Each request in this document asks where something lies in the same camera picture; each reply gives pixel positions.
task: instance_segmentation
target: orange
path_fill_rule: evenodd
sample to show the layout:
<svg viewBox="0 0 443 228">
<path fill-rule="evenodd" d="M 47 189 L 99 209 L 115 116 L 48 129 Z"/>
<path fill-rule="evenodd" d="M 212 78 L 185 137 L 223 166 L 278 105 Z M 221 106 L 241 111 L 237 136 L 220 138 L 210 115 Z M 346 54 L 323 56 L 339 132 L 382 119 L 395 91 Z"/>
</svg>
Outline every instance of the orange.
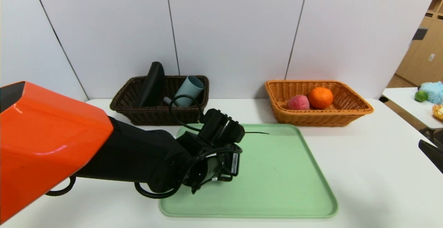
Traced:
<svg viewBox="0 0 443 228">
<path fill-rule="evenodd" d="M 318 109 L 329 107 L 334 101 L 334 96 L 330 89 L 323 87 L 314 88 L 309 94 L 309 103 Z"/>
</svg>

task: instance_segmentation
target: dark brown wicker basket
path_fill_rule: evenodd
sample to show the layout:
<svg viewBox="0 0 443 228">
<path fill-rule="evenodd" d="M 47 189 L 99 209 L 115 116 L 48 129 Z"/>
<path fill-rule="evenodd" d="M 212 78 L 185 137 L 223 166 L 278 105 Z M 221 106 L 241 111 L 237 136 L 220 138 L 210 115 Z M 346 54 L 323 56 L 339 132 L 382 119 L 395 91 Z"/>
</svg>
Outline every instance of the dark brown wicker basket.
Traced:
<svg viewBox="0 0 443 228">
<path fill-rule="evenodd" d="M 205 89 L 197 98 L 202 109 L 206 107 L 209 98 L 209 80 L 205 76 L 196 76 L 205 85 Z M 173 99 L 186 76 L 165 76 L 161 100 L 156 107 L 134 107 L 141 91 L 145 76 L 133 77 L 117 92 L 112 99 L 111 110 L 125 115 L 134 125 L 179 125 L 169 115 L 169 108 L 163 102 L 163 97 Z M 185 124 L 197 123 L 200 112 L 196 105 L 187 108 L 172 108 L 173 115 Z"/>
</svg>

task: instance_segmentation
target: white side table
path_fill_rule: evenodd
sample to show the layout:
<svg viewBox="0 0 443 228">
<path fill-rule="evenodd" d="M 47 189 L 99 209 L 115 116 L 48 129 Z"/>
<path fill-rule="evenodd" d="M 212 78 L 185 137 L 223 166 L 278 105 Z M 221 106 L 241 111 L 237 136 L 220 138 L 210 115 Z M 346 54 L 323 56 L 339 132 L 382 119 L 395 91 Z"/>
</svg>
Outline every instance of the white side table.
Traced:
<svg viewBox="0 0 443 228">
<path fill-rule="evenodd" d="M 434 131 L 443 128 L 443 122 L 438 121 L 432 116 L 432 102 L 417 102 L 414 95 L 417 92 L 416 87 L 411 88 L 387 88 L 383 91 L 383 96 L 391 100 L 402 109 L 410 113 L 420 122 L 425 124 L 426 128 L 420 130 L 422 134 L 428 132 L 429 140 L 433 143 Z"/>
</svg>

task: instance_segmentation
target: teal cup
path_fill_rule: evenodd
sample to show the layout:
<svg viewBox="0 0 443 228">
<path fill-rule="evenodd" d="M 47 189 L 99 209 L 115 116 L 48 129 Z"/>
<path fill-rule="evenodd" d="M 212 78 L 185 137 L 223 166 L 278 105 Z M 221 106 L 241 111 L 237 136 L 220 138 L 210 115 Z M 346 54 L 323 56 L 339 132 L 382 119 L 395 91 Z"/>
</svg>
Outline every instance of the teal cup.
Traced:
<svg viewBox="0 0 443 228">
<path fill-rule="evenodd" d="M 205 85 L 195 76 L 188 76 L 180 86 L 179 90 L 175 94 L 175 97 L 186 94 L 197 99 L 198 95 L 203 91 Z M 178 107 L 189 107 L 192 105 L 193 100 L 187 97 L 182 97 L 175 100 L 175 104 Z"/>
</svg>

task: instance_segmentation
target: label sticker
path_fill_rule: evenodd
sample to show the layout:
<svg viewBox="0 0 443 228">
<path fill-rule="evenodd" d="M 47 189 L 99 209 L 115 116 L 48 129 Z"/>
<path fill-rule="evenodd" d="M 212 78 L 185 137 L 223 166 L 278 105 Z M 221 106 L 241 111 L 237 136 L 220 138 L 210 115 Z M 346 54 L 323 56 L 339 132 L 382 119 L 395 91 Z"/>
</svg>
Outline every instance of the label sticker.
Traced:
<svg viewBox="0 0 443 228">
<path fill-rule="evenodd" d="M 232 167 L 231 167 L 231 173 L 233 174 L 237 173 L 237 162 L 238 162 L 238 154 L 234 153 L 232 155 Z"/>
</svg>

